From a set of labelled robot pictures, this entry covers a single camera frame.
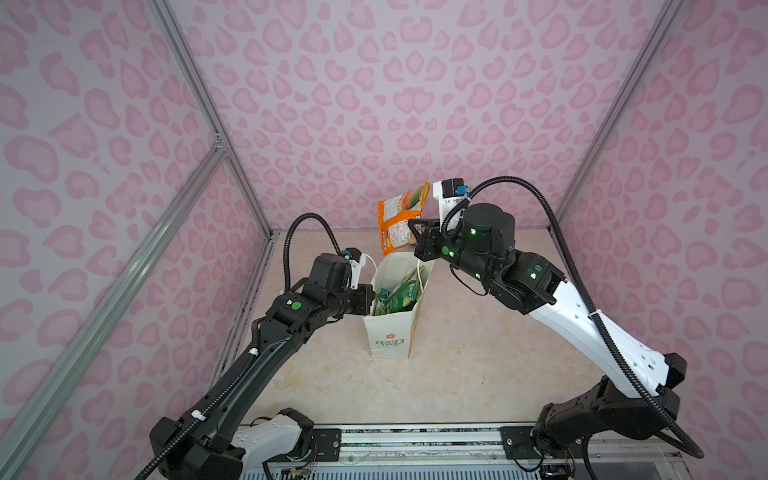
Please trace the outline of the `orange candy bag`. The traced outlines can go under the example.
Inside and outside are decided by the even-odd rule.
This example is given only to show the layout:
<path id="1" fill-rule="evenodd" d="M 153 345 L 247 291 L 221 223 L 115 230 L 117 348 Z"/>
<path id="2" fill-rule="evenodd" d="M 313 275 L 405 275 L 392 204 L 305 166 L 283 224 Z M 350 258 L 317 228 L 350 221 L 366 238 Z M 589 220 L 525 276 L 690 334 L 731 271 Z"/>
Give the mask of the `orange candy bag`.
<path id="1" fill-rule="evenodd" d="M 424 183 L 418 188 L 378 202 L 377 220 L 384 255 L 416 243 L 408 222 L 422 217 L 430 189 L 431 185 Z"/>

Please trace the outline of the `green rainbow candy bag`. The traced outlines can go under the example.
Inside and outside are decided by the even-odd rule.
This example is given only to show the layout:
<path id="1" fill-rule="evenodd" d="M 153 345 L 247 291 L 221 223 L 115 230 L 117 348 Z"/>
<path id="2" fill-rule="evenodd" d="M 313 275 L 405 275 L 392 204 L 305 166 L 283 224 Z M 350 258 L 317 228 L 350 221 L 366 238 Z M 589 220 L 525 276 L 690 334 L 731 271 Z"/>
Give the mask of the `green rainbow candy bag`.
<path id="1" fill-rule="evenodd" d="M 409 311 L 419 300 L 423 290 L 420 272 L 414 270 L 403 279 L 397 288 L 387 297 L 383 304 L 385 315 Z"/>

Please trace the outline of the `white paper bag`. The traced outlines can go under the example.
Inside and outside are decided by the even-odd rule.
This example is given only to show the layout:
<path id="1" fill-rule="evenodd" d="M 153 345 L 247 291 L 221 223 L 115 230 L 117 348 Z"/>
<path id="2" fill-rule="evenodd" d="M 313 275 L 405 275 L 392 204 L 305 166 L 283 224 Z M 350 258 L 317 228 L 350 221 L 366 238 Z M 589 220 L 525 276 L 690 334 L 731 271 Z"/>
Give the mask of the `white paper bag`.
<path id="1" fill-rule="evenodd" d="M 375 300 L 381 288 L 386 288 L 392 293 L 403 279 L 416 269 L 420 272 L 423 290 L 415 306 L 405 312 L 374 316 L 374 301 L 371 314 L 363 317 L 372 358 L 391 360 L 409 358 L 413 334 L 433 266 L 433 261 L 419 260 L 412 252 L 392 253 L 379 264 L 372 281 Z"/>

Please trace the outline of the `green Fox's spring tea bag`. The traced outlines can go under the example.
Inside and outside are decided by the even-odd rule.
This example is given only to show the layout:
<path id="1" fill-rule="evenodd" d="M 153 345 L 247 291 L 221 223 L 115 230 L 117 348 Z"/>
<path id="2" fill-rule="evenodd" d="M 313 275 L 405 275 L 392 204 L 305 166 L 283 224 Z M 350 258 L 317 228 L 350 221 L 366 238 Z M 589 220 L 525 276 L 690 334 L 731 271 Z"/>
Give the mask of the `green Fox's spring tea bag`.
<path id="1" fill-rule="evenodd" d="M 374 316 L 382 316 L 388 314 L 388 300 L 391 292 L 386 288 L 381 288 L 376 296 L 375 305 L 373 309 Z"/>

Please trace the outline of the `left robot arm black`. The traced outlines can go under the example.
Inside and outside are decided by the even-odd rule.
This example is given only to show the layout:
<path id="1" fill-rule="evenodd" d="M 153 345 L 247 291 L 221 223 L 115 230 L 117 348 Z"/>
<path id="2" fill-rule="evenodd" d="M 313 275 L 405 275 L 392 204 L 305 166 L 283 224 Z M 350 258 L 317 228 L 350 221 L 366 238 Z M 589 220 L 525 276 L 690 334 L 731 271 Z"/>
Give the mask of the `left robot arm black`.
<path id="1" fill-rule="evenodd" d="M 196 404 L 176 420 L 161 418 L 150 433 L 154 458 L 136 475 L 167 479 L 238 479 L 246 449 L 233 444 L 248 410 L 279 369 L 331 318 L 370 313 L 374 287 L 327 289 L 306 280 L 275 298 L 252 341 Z"/>

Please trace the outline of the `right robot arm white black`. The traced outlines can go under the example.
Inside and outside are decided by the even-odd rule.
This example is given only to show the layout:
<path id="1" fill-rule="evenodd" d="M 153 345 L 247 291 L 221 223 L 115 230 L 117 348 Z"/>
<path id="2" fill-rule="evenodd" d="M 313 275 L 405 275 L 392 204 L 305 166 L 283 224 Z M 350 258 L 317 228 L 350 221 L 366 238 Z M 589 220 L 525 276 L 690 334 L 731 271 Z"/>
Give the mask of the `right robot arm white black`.
<path id="1" fill-rule="evenodd" d="M 572 444 L 605 431 L 633 440 L 659 437 L 677 420 L 674 389 L 686 361 L 644 345 L 586 304 L 576 284 L 545 257 L 515 247 L 515 220 L 499 207 L 471 205 L 454 233 L 437 219 L 412 219 L 415 255 L 442 259 L 480 282 L 483 292 L 510 310 L 552 329 L 603 372 L 586 393 L 545 405 L 526 447 L 555 457 Z"/>

